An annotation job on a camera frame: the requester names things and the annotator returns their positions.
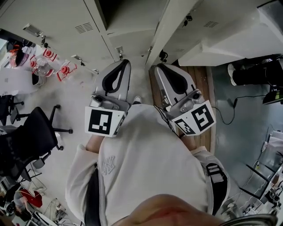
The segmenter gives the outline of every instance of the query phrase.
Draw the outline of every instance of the black pants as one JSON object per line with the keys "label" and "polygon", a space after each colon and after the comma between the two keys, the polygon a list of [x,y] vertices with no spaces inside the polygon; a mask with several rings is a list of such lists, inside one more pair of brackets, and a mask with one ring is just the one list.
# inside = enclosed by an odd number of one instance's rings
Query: black pants
{"label": "black pants", "polygon": [[271,84],[283,87],[283,69],[278,60],[233,72],[234,82],[240,85]]}

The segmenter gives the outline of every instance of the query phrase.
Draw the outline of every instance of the shelf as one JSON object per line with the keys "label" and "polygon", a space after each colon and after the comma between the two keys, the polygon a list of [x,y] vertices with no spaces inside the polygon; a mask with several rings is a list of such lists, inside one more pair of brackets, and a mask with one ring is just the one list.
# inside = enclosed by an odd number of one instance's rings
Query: shelf
{"label": "shelf", "polygon": [[168,0],[99,0],[106,30],[129,33],[155,30]]}

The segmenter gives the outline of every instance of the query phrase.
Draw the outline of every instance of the vent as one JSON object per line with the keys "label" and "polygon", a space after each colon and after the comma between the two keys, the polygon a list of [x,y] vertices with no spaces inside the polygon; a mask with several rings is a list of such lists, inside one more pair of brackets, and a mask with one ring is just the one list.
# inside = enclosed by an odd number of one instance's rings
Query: vent
{"label": "vent", "polygon": [[76,26],[75,29],[81,34],[89,30],[93,30],[90,23],[84,23],[83,25]]}
{"label": "vent", "polygon": [[218,25],[219,23],[214,22],[214,21],[208,21],[204,26],[205,27],[215,27],[216,25]]}

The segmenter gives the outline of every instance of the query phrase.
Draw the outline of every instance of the eyeglasses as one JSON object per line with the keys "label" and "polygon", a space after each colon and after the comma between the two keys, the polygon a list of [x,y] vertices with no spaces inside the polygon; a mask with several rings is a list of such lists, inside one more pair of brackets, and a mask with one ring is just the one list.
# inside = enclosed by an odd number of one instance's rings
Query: eyeglasses
{"label": "eyeglasses", "polygon": [[276,226],[277,222],[278,219],[275,215],[258,214],[232,219],[219,226]]}

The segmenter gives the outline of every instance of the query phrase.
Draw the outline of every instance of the sneaker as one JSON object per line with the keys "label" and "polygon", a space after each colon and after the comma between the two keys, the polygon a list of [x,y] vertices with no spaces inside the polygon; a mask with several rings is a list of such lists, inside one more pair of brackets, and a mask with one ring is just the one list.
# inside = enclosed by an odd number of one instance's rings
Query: sneaker
{"label": "sneaker", "polygon": [[237,84],[234,82],[233,80],[233,72],[235,71],[236,69],[234,68],[233,64],[228,64],[228,74],[230,76],[230,79],[231,79],[231,83],[233,86],[236,86]]}
{"label": "sneaker", "polygon": [[135,102],[142,103],[142,99],[141,99],[141,97],[136,96],[136,97],[134,98],[134,103],[135,103]]}

